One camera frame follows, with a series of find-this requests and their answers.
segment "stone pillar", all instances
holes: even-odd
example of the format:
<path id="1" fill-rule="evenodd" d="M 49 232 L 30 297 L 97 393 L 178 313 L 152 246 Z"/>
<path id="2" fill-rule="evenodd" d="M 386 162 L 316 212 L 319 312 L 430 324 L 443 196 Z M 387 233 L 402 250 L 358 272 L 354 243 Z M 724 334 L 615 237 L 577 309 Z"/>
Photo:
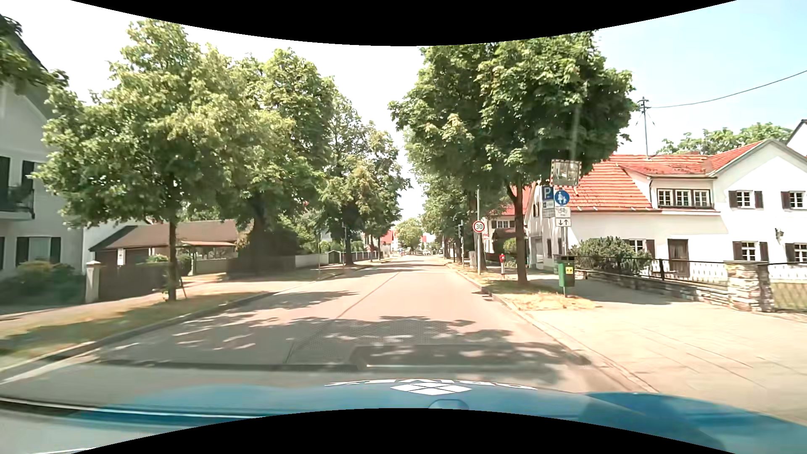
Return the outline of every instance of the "stone pillar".
<path id="1" fill-rule="evenodd" d="M 84 302 L 94 303 L 98 301 L 98 286 L 101 282 L 101 262 L 95 260 L 87 262 L 87 275 L 86 275 L 86 288 L 84 293 Z"/>
<path id="2" fill-rule="evenodd" d="M 766 262 L 726 260 L 729 305 L 746 311 L 773 312 L 773 292 Z"/>

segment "tree trunk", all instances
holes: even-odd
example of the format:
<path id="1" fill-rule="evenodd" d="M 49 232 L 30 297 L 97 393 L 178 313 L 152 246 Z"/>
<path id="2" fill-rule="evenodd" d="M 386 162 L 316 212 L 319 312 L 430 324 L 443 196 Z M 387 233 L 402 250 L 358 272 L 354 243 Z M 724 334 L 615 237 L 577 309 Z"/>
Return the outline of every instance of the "tree trunk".
<path id="1" fill-rule="evenodd" d="M 345 266 L 353 265 L 353 254 L 350 250 L 350 229 L 345 230 Z"/>
<path id="2" fill-rule="evenodd" d="M 177 221 L 168 223 L 168 301 L 177 300 Z"/>
<path id="3" fill-rule="evenodd" d="M 510 198 L 513 199 L 510 188 L 508 188 L 508 194 L 510 195 Z M 516 187 L 516 197 L 512 201 L 516 212 L 516 271 L 518 274 L 518 284 L 528 285 L 529 281 L 527 280 L 527 266 L 525 265 L 524 260 L 526 250 L 524 245 L 524 211 L 522 211 L 523 204 L 521 203 L 523 198 L 524 188 L 521 187 L 521 183 L 519 183 Z"/>

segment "sky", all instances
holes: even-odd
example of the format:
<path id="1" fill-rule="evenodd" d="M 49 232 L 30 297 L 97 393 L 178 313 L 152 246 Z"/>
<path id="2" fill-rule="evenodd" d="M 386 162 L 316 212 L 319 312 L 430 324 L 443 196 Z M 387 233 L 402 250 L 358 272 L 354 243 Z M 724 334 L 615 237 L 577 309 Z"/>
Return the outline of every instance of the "sky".
<path id="1" fill-rule="evenodd" d="M 23 40 L 49 69 L 62 69 L 80 99 L 111 86 L 108 61 L 129 44 L 126 28 L 141 17 L 69 0 L 8 2 L 0 14 L 23 26 Z M 607 65 L 633 73 L 632 98 L 650 100 L 647 142 L 651 153 L 662 139 L 677 142 L 685 132 L 727 127 L 735 132 L 753 123 L 795 128 L 807 118 L 807 74 L 711 103 L 694 103 L 773 82 L 807 69 L 803 51 L 807 2 L 736 0 L 698 11 L 600 30 Z M 424 197 L 403 152 L 387 104 L 414 85 L 423 59 L 417 47 L 355 46 L 277 40 L 186 27 L 191 40 L 211 43 L 230 57 L 252 53 L 267 60 L 276 48 L 295 50 L 320 73 L 334 76 L 364 120 L 386 129 L 402 149 L 401 163 L 413 188 L 400 197 L 403 219 L 422 213 Z M 617 153 L 645 153 L 644 125 L 635 114 L 623 132 L 632 141 Z"/>

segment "green trash bin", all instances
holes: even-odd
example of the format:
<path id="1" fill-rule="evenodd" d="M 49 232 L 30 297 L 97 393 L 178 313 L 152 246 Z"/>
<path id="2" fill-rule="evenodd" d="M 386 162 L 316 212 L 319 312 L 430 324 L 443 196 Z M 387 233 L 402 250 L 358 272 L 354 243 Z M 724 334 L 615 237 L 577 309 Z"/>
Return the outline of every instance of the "green trash bin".
<path id="1" fill-rule="evenodd" d="M 558 285 L 561 288 L 575 286 L 575 257 L 561 255 L 558 258 Z"/>

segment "curb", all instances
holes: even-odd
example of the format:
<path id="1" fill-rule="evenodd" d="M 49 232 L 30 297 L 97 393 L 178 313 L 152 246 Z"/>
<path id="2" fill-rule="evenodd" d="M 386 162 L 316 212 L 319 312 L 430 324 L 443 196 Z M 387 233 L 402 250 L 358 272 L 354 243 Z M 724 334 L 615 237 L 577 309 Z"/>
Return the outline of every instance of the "curb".
<path id="1" fill-rule="evenodd" d="M 246 298 L 241 298 L 239 300 L 233 301 L 226 301 L 221 303 L 220 305 L 200 310 L 198 312 L 193 313 L 186 313 L 177 317 L 169 318 L 168 320 L 163 320 L 161 322 L 152 323 L 151 325 L 141 326 L 139 328 L 134 328 L 129 331 L 124 331 L 123 333 L 113 334 L 112 336 L 107 336 L 105 338 L 101 338 L 95 341 L 89 341 L 85 343 L 80 343 L 73 347 L 67 347 L 62 350 L 52 351 L 50 353 L 46 353 L 44 355 L 37 356 L 35 358 L 26 359 L 21 363 L 12 364 L 11 366 L 5 366 L 4 368 L 0 368 L 0 380 L 5 380 L 11 378 L 13 376 L 17 376 L 19 374 L 30 372 L 37 368 L 43 367 L 42 364 L 39 362 L 47 361 L 49 363 L 53 363 L 56 361 L 62 361 L 64 359 L 73 358 L 74 356 L 83 355 L 93 350 L 97 350 L 100 347 L 104 347 L 106 345 L 117 343 L 128 338 L 133 338 L 142 334 L 150 333 L 152 331 L 160 330 L 162 328 L 167 328 L 168 326 L 178 325 L 183 322 L 187 322 L 189 320 L 195 320 L 197 318 L 207 317 L 213 315 L 215 313 L 221 313 L 228 309 L 236 308 L 238 306 L 247 305 L 255 300 L 259 300 L 261 298 L 266 298 L 267 296 L 277 295 L 279 293 L 288 292 L 294 288 L 302 287 L 304 285 L 308 285 L 314 282 L 319 282 L 321 280 L 329 280 L 333 278 L 337 278 L 339 276 L 350 274 L 354 271 L 359 271 L 364 268 L 369 267 L 370 265 L 361 265 L 353 270 L 342 272 L 335 275 L 329 275 L 326 277 L 317 278 L 315 280 L 308 281 L 303 284 L 293 285 L 289 288 L 284 288 L 283 290 L 279 290 L 277 292 L 263 292 L 258 293 L 257 295 L 247 296 Z"/>
<path id="2" fill-rule="evenodd" d="M 633 374 L 631 371 L 622 367 L 620 364 L 610 360 L 609 358 L 601 355 L 600 353 L 597 353 L 591 348 L 586 347 L 585 345 L 580 343 L 577 339 L 574 339 L 571 336 L 563 333 L 561 330 L 555 328 L 554 326 L 546 322 L 538 321 L 532 315 L 518 309 L 513 303 L 503 300 L 502 298 L 497 296 L 495 293 L 491 292 L 487 287 L 483 286 L 479 282 L 476 282 L 475 280 L 471 279 L 466 275 L 463 275 L 461 272 L 454 270 L 453 268 L 451 270 L 460 275 L 463 279 L 467 280 L 468 282 L 478 287 L 479 290 L 482 290 L 482 293 L 488 295 L 492 300 L 504 305 L 508 309 L 512 310 L 516 315 L 523 318 L 531 325 L 535 326 L 539 330 L 549 335 L 551 338 L 555 340 L 555 342 L 564 346 L 568 351 L 571 351 L 578 358 L 589 360 L 593 367 L 598 368 L 599 370 L 602 371 L 602 373 L 614 379 L 620 385 L 625 386 L 629 391 L 632 392 L 638 391 L 645 393 L 659 392 L 658 390 L 650 386 L 647 382 L 645 382 L 644 380 Z"/>

